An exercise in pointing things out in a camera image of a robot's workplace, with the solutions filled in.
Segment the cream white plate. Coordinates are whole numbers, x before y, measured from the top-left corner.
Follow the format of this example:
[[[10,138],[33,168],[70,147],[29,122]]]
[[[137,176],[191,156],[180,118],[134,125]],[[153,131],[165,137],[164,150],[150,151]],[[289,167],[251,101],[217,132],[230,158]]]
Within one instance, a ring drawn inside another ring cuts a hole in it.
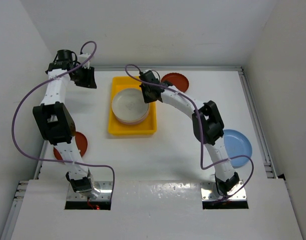
[[[144,103],[142,92],[135,88],[126,88],[119,91],[112,100],[112,112],[121,109],[143,111],[150,108],[148,103]]]

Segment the dark red plate top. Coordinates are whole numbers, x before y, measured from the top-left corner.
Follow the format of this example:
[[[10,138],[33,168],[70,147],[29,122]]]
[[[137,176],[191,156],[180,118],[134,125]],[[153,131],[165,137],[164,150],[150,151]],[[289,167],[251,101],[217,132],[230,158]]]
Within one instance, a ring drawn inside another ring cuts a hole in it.
[[[189,80],[186,76],[183,74],[177,73],[177,72],[171,72],[166,74],[162,79],[162,82],[168,81],[172,83],[177,89],[179,89],[181,92],[186,92],[189,88]]]

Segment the dark red plate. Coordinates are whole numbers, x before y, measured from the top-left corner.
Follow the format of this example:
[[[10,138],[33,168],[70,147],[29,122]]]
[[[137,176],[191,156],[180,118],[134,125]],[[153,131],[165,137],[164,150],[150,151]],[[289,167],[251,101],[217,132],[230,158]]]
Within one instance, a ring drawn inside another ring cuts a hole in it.
[[[166,74],[162,79],[162,82],[168,81],[172,83],[177,89],[179,89],[181,92],[186,92],[189,88],[189,80],[186,76],[183,74],[177,73],[177,72],[171,72]]]
[[[83,157],[85,155],[86,151],[87,151],[87,148],[88,148],[88,140],[87,140],[86,136],[79,131],[76,132],[75,140],[76,140],[76,144],[77,144],[77,148],[79,150],[79,153],[80,153],[81,157]],[[55,148],[53,148],[53,154],[54,154],[55,159],[57,159],[59,161],[63,160],[60,153]]]

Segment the light blue plate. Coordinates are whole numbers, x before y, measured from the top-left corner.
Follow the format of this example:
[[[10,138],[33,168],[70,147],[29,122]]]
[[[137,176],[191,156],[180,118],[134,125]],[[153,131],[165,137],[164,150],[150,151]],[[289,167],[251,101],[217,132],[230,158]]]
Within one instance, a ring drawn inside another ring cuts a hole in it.
[[[252,146],[244,134],[237,130],[225,129],[224,144],[234,168],[240,168],[249,162]]]

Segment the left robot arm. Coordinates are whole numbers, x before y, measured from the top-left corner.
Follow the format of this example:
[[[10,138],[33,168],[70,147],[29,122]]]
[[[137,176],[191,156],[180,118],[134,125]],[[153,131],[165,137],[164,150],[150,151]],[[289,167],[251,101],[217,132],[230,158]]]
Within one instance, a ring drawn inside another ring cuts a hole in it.
[[[89,198],[97,191],[89,168],[82,165],[76,143],[76,126],[65,106],[65,98],[70,82],[78,87],[96,89],[94,71],[89,63],[78,67],[78,56],[73,51],[59,50],[46,71],[50,82],[45,96],[41,104],[33,108],[43,139],[54,146],[67,166],[66,178],[73,191]]]

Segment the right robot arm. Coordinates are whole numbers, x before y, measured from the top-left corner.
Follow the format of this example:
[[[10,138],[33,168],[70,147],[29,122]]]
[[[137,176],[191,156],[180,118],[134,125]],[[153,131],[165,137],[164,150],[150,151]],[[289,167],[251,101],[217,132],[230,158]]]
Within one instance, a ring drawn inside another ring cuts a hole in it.
[[[215,167],[215,186],[226,196],[239,183],[224,144],[224,123],[215,102],[195,100],[169,82],[160,82],[152,70],[139,71],[144,102],[160,101],[173,106],[192,120],[193,132],[200,142],[200,167]]]

